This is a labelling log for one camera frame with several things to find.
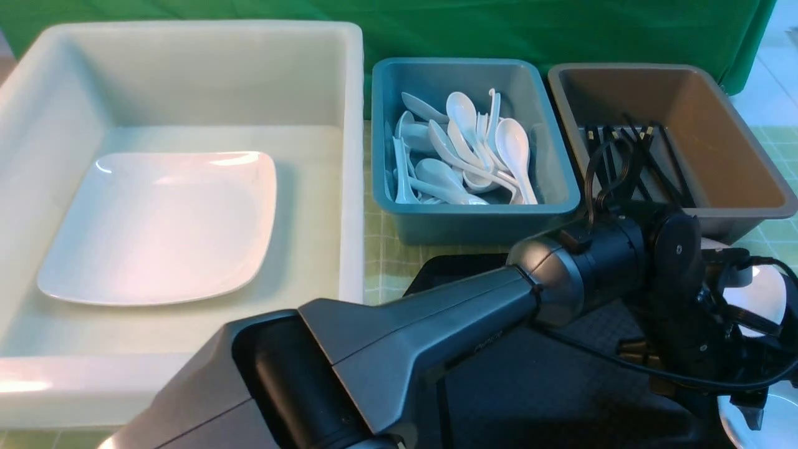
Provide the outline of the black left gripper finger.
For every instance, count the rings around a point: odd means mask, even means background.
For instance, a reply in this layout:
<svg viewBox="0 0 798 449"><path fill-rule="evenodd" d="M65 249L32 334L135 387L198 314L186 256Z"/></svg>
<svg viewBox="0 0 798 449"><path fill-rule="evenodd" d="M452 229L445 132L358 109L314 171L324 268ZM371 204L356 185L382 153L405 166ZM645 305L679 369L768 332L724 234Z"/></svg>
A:
<svg viewBox="0 0 798 449"><path fill-rule="evenodd" d="M769 387L754 390L736 390L731 395L731 404L741 412L747 426L752 431L760 431L764 418Z"/></svg>

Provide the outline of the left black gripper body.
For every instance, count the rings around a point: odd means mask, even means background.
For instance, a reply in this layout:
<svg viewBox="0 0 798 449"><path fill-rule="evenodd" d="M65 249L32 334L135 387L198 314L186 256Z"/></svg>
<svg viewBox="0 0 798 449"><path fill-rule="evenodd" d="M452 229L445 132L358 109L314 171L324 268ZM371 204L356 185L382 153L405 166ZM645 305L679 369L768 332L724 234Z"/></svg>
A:
<svg viewBox="0 0 798 449"><path fill-rule="evenodd" d="M782 319L730 304L723 292L732 271L775 266L796 283L783 261L745 249L655 253L648 279L648 340L662 370L653 375L719 395L758 394L796 377L796 315Z"/></svg>

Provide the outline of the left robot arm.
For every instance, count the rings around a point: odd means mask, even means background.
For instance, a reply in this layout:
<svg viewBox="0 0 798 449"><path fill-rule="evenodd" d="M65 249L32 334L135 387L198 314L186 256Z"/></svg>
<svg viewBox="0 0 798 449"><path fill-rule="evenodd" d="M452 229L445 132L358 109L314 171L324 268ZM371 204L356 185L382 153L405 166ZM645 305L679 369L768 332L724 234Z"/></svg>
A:
<svg viewBox="0 0 798 449"><path fill-rule="evenodd" d="M780 259L701 247L698 219L646 202L586 216L511 247L506 264L368 306L313 299L223 325L103 448L413 448L416 391L527 325L644 373L693 414L729 395L753 431L769 387L796 385L796 309L730 304L739 272Z"/></svg>

